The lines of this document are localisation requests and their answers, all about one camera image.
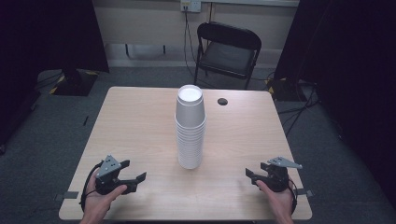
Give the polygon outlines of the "grey tape strip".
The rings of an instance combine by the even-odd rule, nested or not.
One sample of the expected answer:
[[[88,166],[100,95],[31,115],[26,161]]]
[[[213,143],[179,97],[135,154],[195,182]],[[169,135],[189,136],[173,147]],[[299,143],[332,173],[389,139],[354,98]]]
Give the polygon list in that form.
[[[296,195],[305,195],[307,198],[315,196],[315,193],[311,189],[295,189]]]
[[[78,197],[77,191],[67,191],[65,193],[56,194],[54,200],[57,202],[61,202],[64,199],[76,199]]]

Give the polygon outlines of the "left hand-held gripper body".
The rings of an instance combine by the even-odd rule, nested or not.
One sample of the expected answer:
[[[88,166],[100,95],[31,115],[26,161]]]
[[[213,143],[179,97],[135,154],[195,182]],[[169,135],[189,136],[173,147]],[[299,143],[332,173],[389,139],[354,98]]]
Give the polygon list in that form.
[[[113,156],[107,155],[99,168],[98,174],[95,177],[96,191],[101,195],[107,195],[116,187],[123,185],[123,180],[119,179],[120,171],[120,162],[117,161]],[[127,190],[125,190],[122,195],[136,192],[136,190],[137,188],[131,189],[127,187]]]

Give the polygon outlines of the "person's right hand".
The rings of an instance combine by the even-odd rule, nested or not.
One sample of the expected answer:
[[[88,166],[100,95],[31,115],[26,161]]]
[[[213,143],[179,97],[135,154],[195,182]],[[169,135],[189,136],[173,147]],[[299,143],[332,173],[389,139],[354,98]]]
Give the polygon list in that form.
[[[276,223],[294,224],[291,217],[291,210],[292,210],[291,192],[288,189],[282,192],[273,192],[268,188],[268,186],[264,182],[260,180],[257,180],[256,184],[258,185],[260,191],[262,191],[266,195]]]

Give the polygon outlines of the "white wall socket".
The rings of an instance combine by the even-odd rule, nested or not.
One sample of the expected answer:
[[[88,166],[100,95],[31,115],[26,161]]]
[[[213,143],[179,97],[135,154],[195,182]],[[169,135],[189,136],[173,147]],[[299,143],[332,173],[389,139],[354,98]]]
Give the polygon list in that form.
[[[202,2],[200,0],[180,0],[180,10],[182,12],[200,13]]]

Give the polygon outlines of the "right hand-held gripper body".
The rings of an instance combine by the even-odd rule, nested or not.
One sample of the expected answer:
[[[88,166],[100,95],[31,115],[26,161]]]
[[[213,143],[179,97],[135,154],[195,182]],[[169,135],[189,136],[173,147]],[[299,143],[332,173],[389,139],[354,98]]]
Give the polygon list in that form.
[[[263,182],[273,192],[281,192],[289,187],[289,168],[302,169],[303,166],[294,161],[290,161],[283,157],[275,157],[266,162],[270,165],[269,170],[265,171],[267,176]]]

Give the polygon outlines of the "stack of white cups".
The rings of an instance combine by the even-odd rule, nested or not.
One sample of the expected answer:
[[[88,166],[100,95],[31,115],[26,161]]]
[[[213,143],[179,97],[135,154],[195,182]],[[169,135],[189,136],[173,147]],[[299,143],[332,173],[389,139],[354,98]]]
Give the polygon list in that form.
[[[175,123],[178,162],[185,169],[195,169],[202,162],[205,122],[203,91],[195,85],[182,86],[177,92]]]

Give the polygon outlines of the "black stand base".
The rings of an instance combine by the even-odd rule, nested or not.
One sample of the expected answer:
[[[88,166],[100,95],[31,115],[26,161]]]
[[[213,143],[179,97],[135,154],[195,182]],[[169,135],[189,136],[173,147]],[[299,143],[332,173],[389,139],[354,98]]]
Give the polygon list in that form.
[[[63,96],[88,96],[98,73],[93,71],[63,69],[50,94]]]
[[[266,86],[276,101],[297,102],[299,100],[297,86],[286,79],[269,79],[266,81]]]

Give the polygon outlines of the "black folding chair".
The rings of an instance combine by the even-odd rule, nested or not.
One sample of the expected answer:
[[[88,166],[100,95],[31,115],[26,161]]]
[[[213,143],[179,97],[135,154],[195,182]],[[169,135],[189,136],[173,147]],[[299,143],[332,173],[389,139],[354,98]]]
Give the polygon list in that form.
[[[197,28],[198,54],[194,81],[200,69],[246,81],[245,90],[262,49],[262,41],[249,29],[210,21]]]

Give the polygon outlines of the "dark curtain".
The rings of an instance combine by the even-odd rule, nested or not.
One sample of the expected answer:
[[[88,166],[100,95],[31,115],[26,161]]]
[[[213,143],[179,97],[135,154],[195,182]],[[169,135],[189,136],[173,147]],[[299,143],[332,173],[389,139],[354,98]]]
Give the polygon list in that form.
[[[0,0],[0,146],[57,69],[109,70],[92,0]]]
[[[299,0],[275,77],[317,84],[396,209],[396,0]]]

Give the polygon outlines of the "person's left hand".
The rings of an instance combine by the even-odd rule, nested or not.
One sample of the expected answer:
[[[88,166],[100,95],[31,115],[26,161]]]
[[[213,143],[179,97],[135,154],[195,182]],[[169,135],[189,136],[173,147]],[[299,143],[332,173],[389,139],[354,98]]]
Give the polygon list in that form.
[[[90,177],[87,186],[89,195],[86,197],[83,217],[94,217],[104,220],[111,203],[127,190],[125,185],[116,187],[107,195],[101,195],[95,191],[95,175]]]

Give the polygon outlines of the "white wall trunking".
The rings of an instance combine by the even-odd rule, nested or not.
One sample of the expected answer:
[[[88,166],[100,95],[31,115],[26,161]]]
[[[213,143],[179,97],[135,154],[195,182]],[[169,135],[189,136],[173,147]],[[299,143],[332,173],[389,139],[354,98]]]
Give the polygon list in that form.
[[[163,45],[105,44],[110,67],[194,67],[189,47]]]

